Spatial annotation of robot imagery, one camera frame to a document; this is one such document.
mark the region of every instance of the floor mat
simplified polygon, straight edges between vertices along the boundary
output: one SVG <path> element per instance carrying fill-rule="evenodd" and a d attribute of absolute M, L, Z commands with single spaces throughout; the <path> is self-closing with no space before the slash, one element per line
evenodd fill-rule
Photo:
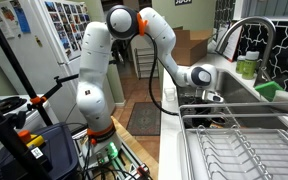
<path fill-rule="evenodd" d="M 126 130 L 133 136 L 159 136 L 161 111 L 153 102 L 135 103 Z"/>

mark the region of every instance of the chrome faucet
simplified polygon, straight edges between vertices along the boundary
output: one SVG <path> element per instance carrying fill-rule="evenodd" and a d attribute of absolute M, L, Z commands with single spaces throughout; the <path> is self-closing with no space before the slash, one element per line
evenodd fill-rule
<path fill-rule="evenodd" d="M 272 23 L 272 21 L 266 17 L 247 17 L 244 18 L 238 22 L 236 22 L 230 29 L 227 30 L 227 32 L 224 34 L 224 36 L 222 37 L 222 39 L 220 40 L 220 42 L 218 43 L 215 51 L 219 54 L 223 54 L 227 43 L 228 43 L 228 39 L 231 36 L 231 34 L 240 26 L 247 24 L 247 23 L 260 23 L 263 24 L 267 31 L 268 31 L 268 39 L 267 39 L 267 44 L 265 47 L 265 51 L 264 51 L 264 55 L 263 55 L 263 61 L 261 63 L 261 66 L 259 68 L 258 74 L 257 74 L 257 78 L 255 80 L 255 84 L 254 86 L 263 83 L 265 81 L 271 81 L 271 77 L 268 74 L 268 72 L 266 71 L 267 69 L 267 63 L 268 60 L 270 58 L 270 53 L 271 50 L 273 48 L 273 43 L 275 41 L 275 34 L 276 34 L 276 30 L 275 30 L 275 26 Z"/>

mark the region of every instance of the photo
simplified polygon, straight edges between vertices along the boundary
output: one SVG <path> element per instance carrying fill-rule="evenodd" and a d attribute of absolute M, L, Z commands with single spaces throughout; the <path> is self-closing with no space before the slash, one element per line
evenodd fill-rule
<path fill-rule="evenodd" d="M 74 5 L 70 5 L 70 6 L 71 6 L 72 13 L 77 13 L 75 6 Z"/>
<path fill-rule="evenodd" d="M 78 15 L 74 15 L 74 20 L 76 24 L 80 23 L 80 19 L 78 18 Z"/>
<path fill-rule="evenodd" d="M 67 15 L 67 18 L 68 18 L 68 21 L 70 22 L 70 23 L 74 23 L 74 15 L 73 14 L 68 14 Z"/>
<path fill-rule="evenodd" d="M 82 13 L 87 13 L 87 7 L 86 6 L 81 6 L 81 8 L 82 8 Z"/>
<path fill-rule="evenodd" d="M 78 40 L 77 41 L 77 46 L 78 46 L 79 49 L 82 49 L 81 48 L 82 47 L 82 40 Z"/>
<path fill-rule="evenodd" d="M 5 17 L 5 19 L 9 19 L 10 21 L 13 21 L 15 19 L 15 16 L 13 12 L 8 7 L 1 7 L 2 13 Z"/>
<path fill-rule="evenodd" d="M 67 37 L 70 40 L 70 42 L 74 42 L 75 41 L 74 36 L 73 36 L 72 33 L 67 33 Z"/>
<path fill-rule="evenodd" d="M 63 32 L 59 32 L 58 36 L 60 37 L 60 39 L 66 38 L 66 34 L 65 34 L 64 31 Z"/>
<path fill-rule="evenodd" d="M 63 4 L 66 14 L 71 14 L 70 6 L 68 4 Z"/>
<path fill-rule="evenodd" d="M 75 27 L 75 24 L 71 24 L 71 27 L 72 27 L 72 31 L 73 31 L 74 33 L 76 33 L 76 27 Z"/>
<path fill-rule="evenodd" d="M 46 8 L 49 12 L 56 12 L 53 2 L 45 2 Z"/>
<path fill-rule="evenodd" d="M 83 23 L 84 29 L 86 29 L 87 25 L 88 25 L 87 22 L 86 22 L 86 23 Z"/>
<path fill-rule="evenodd" d="M 69 24 L 64 24 L 64 29 L 66 32 L 72 32 L 71 26 Z"/>
<path fill-rule="evenodd" d="M 58 11 L 58 12 L 64 12 L 63 6 L 62 6 L 61 3 L 55 3 L 55 4 L 56 4 L 56 7 L 57 7 L 57 11 Z"/>
<path fill-rule="evenodd" d="M 63 23 L 68 23 L 66 15 L 64 13 L 60 13 L 61 19 Z"/>
<path fill-rule="evenodd" d="M 80 34 L 80 33 L 75 33 L 74 36 L 75 36 L 75 39 L 76 39 L 77 41 L 82 40 L 82 37 L 81 37 L 81 34 Z"/>
<path fill-rule="evenodd" d="M 70 49 L 70 43 L 68 42 L 67 38 L 61 39 L 64 49 Z"/>
<path fill-rule="evenodd" d="M 77 43 L 74 41 L 74 42 L 71 42 L 71 45 L 72 45 L 72 49 L 74 51 L 77 51 L 78 50 L 78 46 L 77 46 Z"/>
<path fill-rule="evenodd" d="M 84 22 L 84 21 L 85 21 L 85 18 L 84 18 L 84 15 L 83 15 L 83 14 L 79 14 L 79 17 L 80 17 L 81 22 Z"/>
<path fill-rule="evenodd" d="M 56 31 L 64 31 L 64 28 L 61 23 L 54 23 Z"/>
<path fill-rule="evenodd" d="M 76 5 L 76 9 L 77 9 L 77 12 L 78 12 L 78 13 L 82 13 L 81 6 Z"/>
<path fill-rule="evenodd" d="M 86 21 L 90 21 L 90 17 L 89 17 L 87 14 L 85 14 L 84 17 L 85 17 L 85 20 L 86 20 Z"/>
<path fill-rule="evenodd" d="M 79 29 L 80 31 L 85 31 L 83 24 L 79 24 L 79 25 L 78 25 L 78 29 Z"/>
<path fill-rule="evenodd" d="M 18 2 L 18 0 L 10 1 L 13 7 L 21 8 L 21 4 Z"/>
<path fill-rule="evenodd" d="M 57 13 L 50 13 L 50 16 L 51 16 L 53 22 L 60 21 L 60 18 L 58 17 Z"/>

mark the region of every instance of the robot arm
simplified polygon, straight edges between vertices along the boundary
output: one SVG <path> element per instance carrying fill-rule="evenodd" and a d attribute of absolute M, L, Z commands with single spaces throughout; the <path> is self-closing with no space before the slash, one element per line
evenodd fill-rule
<path fill-rule="evenodd" d="M 223 99 L 216 95 L 217 70 L 214 66 L 205 64 L 199 67 L 178 66 L 171 56 L 175 46 L 176 36 L 173 29 L 154 9 L 145 8 L 139 12 L 142 20 L 146 21 L 143 31 L 154 39 L 157 46 L 157 57 L 164 68 L 171 75 L 175 84 L 180 87 L 196 87 L 205 90 L 207 100 L 223 102 Z M 107 26 L 113 37 L 117 39 L 128 39 L 138 34 L 138 15 L 124 7 L 113 7 L 107 15 Z M 144 36 L 148 44 L 153 48 L 153 43 L 148 36 Z"/>
<path fill-rule="evenodd" d="M 214 66 L 207 64 L 200 67 L 177 66 L 171 56 L 176 41 L 175 34 L 156 11 L 152 8 L 145 8 L 138 14 L 125 6 L 115 6 L 108 12 L 106 23 L 91 22 L 88 24 L 82 44 L 76 101 L 89 126 L 88 144 L 92 144 L 92 152 L 89 154 L 87 150 L 89 148 L 86 145 L 83 146 L 82 152 L 84 157 L 90 158 L 90 166 L 100 162 L 98 158 L 108 153 L 107 149 L 112 147 L 112 143 L 115 146 L 109 155 L 110 158 L 117 156 L 115 151 L 121 147 L 121 141 L 115 133 L 115 126 L 110 118 L 102 86 L 114 39 L 130 39 L 139 32 L 141 35 L 149 34 L 155 41 L 154 44 L 151 39 L 144 36 L 152 47 L 157 48 L 158 59 L 178 86 L 204 89 L 208 92 L 205 95 L 207 99 L 222 101 L 214 93 L 217 82 L 217 70 Z"/>

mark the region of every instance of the bottle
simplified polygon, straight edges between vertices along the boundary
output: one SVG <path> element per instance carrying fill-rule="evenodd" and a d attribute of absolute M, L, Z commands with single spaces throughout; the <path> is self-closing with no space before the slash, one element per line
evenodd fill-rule
<path fill-rule="evenodd" d="M 239 74 L 243 73 L 245 56 L 238 56 L 235 71 Z"/>
<path fill-rule="evenodd" d="M 257 59 L 259 56 L 258 51 L 247 51 L 245 56 L 245 61 L 243 64 L 243 73 L 242 78 L 243 79 L 253 79 L 254 78 L 254 72 L 257 64 Z"/>

